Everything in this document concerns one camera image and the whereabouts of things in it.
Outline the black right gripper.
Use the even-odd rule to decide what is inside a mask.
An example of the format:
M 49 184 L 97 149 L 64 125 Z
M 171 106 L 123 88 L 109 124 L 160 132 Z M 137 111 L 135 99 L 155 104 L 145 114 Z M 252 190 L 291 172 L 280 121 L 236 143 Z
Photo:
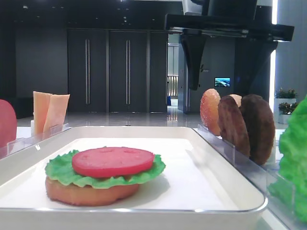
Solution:
M 200 12 L 167 14 L 165 29 L 178 32 L 187 67 L 188 88 L 196 91 L 202 54 L 208 36 L 242 38 L 253 42 L 249 94 L 269 100 L 270 59 L 278 42 L 292 41 L 294 26 L 273 24 L 261 13 L 267 6 L 256 0 L 194 0 Z

